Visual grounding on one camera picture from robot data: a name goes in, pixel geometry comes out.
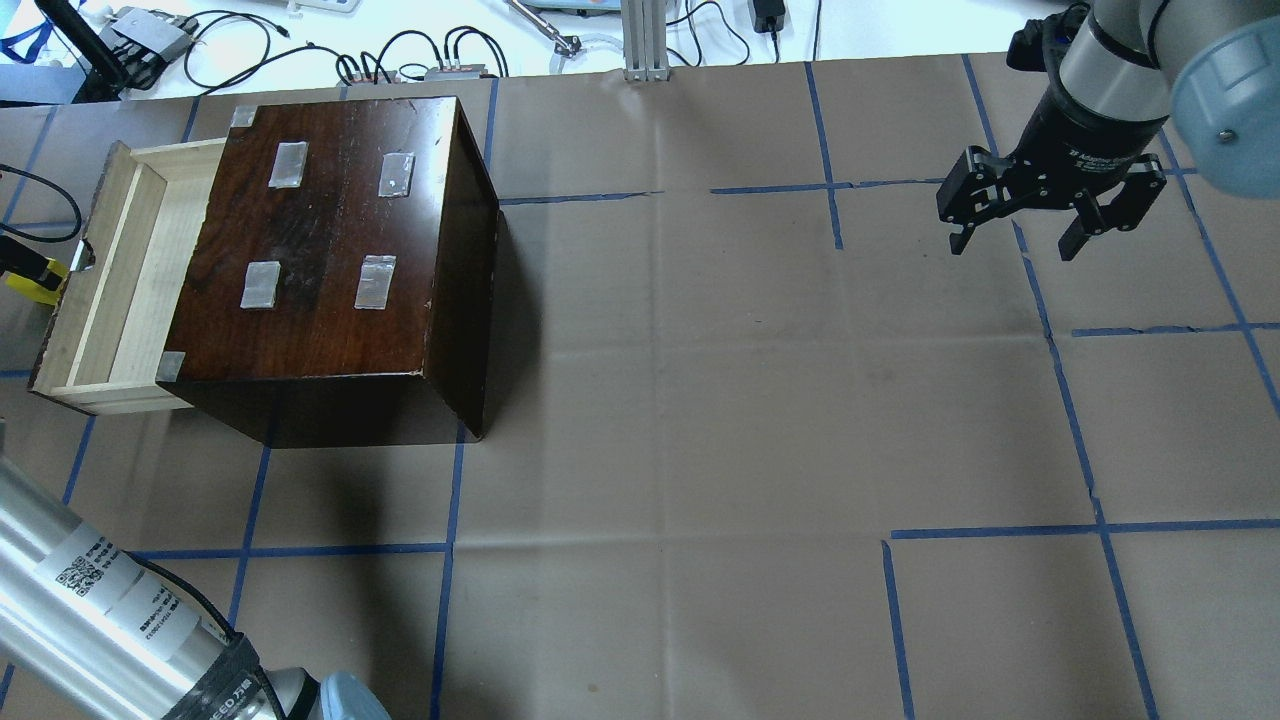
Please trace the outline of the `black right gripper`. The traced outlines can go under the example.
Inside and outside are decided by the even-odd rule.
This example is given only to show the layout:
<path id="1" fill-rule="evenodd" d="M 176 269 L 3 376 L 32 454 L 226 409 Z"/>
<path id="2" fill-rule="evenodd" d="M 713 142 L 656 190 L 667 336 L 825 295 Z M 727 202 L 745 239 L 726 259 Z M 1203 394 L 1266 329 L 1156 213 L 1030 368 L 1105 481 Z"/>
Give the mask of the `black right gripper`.
<path id="1" fill-rule="evenodd" d="M 1010 154 L 972 145 L 945 177 L 936 206 L 955 225 L 950 252 L 961 255 L 978 228 L 1023 209 L 1076 214 L 1059 240 L 1065 263 L 1097 234 L 1137 228 L 1169 182 L 1148 150 L 1158 128 L 1157 120 L 1107 120 L 1043 97 Z"/>

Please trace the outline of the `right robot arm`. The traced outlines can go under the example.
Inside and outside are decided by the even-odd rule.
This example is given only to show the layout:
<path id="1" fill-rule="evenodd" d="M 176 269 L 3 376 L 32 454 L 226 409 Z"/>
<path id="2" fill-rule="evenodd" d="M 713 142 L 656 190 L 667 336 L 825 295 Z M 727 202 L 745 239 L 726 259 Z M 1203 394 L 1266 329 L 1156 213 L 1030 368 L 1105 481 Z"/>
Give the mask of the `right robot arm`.
<path id="1" fill-rule="evenodd" d="M 941 184 L 952 254 L 1023 209 L 1075 213 L 1059 240 L 1065 261 L 1137 228 L 1166 184 L 1148 147 L 1167 122 L 1215 188 L 1277 197 L 1275 1 L 1075 1 L 1029 20 L 1006 63 L 1047 86 L 1009 155 L 970 146 Z"/>

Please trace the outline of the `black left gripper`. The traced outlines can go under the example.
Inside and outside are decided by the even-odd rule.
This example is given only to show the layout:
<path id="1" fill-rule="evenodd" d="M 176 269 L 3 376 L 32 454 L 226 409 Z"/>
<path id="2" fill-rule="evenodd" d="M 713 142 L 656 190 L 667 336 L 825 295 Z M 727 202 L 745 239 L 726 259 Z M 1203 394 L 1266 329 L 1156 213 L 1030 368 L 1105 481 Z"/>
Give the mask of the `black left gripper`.
<path id="1" fill-rule="evenodd" d="M 41 281 L 46 273 L 46 258 L 18 240 L 3 234 L 1 273 L 10 273 L 28 281 Z"/>

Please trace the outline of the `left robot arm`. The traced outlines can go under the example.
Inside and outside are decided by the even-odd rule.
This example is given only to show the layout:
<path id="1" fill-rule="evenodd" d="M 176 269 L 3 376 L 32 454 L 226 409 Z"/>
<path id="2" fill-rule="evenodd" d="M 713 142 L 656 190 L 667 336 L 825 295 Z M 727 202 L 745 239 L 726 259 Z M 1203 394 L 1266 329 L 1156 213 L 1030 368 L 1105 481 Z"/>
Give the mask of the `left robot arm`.
<path id="1" fill-rule="evenodd" d="M 183 578 L 3 460 L 3 655 L 99 719 L 384 719 L 356 676 L 269 671 Z"/>

